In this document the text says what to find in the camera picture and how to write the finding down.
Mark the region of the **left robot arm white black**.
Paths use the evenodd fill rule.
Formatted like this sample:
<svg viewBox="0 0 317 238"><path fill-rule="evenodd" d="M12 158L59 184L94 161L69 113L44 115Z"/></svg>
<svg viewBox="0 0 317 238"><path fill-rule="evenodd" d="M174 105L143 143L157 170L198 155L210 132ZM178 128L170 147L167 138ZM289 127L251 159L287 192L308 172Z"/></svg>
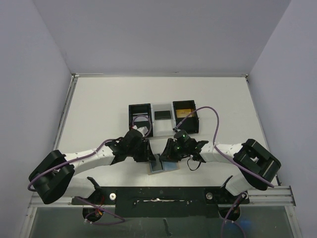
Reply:
<svg viewBox="0 0 317 238"><path fill-rule="evenodd" d="M127 157L137 163L156 160L141 129L131 129L124 137L107 139L99 147L82 152L51 151L29 175L28 190L36 192L44 204L51 204L64 196L75 175L123 162Z"/></svg>

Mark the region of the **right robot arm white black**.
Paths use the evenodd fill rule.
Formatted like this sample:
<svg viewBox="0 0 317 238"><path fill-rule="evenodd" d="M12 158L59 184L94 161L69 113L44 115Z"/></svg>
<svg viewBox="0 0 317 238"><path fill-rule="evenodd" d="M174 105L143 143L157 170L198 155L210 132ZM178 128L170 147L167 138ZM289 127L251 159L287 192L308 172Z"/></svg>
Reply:
<svg viewBox="0 0 317 238"><path fill-rule="evenodd" d="M240 173L230 176L220 191L222 200L227 203L251 188L265 191L273 187L271 182L281 168L280 161L254 139L239 144L216 144L196 141L181 130L167 140L159 160L178 162L184 158L200 163L231 163L239 168Z"/></svg>

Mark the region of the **black white card tray organizer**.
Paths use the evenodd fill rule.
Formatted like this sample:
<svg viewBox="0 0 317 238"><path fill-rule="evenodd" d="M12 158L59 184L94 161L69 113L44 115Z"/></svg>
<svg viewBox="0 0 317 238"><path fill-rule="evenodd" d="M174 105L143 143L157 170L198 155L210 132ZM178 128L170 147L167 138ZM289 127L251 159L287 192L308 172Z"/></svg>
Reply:
<svg viewBox="0 0 317 238"><path fill-rule="evenodd" d="M148 137L173 136L175 127L197 134L200 123L195 110L193 100L129 105L129 127L146 127L151 131Z"/></svg>

